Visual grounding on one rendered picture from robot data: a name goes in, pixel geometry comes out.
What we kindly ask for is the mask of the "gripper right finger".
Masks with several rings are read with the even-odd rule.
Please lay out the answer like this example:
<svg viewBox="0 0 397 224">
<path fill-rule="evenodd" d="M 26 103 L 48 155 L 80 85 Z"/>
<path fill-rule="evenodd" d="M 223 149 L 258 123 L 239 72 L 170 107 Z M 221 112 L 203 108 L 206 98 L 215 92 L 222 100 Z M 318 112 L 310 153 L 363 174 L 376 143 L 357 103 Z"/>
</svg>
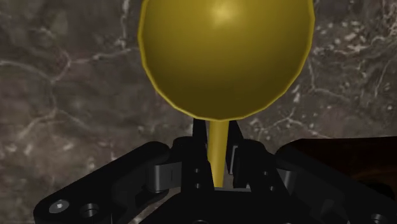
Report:
<svg viewBox="0 0 397 224">
<path fill-rule="evenodd" d="M 264 194 L 282 212 L 275 224 L 397 224 L 397 201 L 295 150 L 269 153 L 235 121 L 228 133 L 233 187 Z"/>
</svg>

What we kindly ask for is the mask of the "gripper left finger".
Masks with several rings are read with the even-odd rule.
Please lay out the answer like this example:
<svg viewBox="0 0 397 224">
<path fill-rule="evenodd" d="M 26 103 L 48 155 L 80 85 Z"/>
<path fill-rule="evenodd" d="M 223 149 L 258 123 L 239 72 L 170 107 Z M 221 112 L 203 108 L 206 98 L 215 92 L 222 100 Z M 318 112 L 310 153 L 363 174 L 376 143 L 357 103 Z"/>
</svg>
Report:
<svg viewBox="0 0 397 224">
<path fill-rule="evenodd" d="M 35 224 L 128 224 L 171 188 L 213 190 L 206 156 L 205 121 L 193 134 L 167 146 L 151 141 L 45 197 L 33 210 Z"/>
</svg>

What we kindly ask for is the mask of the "golden round spoon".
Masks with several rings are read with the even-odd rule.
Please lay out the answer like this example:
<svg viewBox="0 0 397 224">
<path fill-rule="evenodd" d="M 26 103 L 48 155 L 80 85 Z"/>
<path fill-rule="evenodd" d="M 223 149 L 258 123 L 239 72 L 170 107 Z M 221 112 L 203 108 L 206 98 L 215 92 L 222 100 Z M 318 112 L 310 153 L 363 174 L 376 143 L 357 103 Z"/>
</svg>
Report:
<svg viewBox="0 0 397 224">
<path fill-rule="evenodd" d="M 312 46 L 314 0 L 143 0 L 137 42 L 154 89 L 209 122 L 207 157 L 223 186 L 228 127 L 286 93 Z"/>
</svg>

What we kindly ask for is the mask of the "dark brown wooden block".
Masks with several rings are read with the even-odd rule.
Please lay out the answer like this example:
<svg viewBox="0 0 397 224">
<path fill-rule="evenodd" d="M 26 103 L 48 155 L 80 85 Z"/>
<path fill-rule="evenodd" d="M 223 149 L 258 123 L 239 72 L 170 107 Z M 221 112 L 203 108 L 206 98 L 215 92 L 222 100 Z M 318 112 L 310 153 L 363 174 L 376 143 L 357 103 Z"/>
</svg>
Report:
<svg viewBox="0 0 397 224">
<path fill-rule="evenodd" d="M 293 150 L 397 201 L 397 136 L 298 139 L 275 154 Z"/>
</svg>

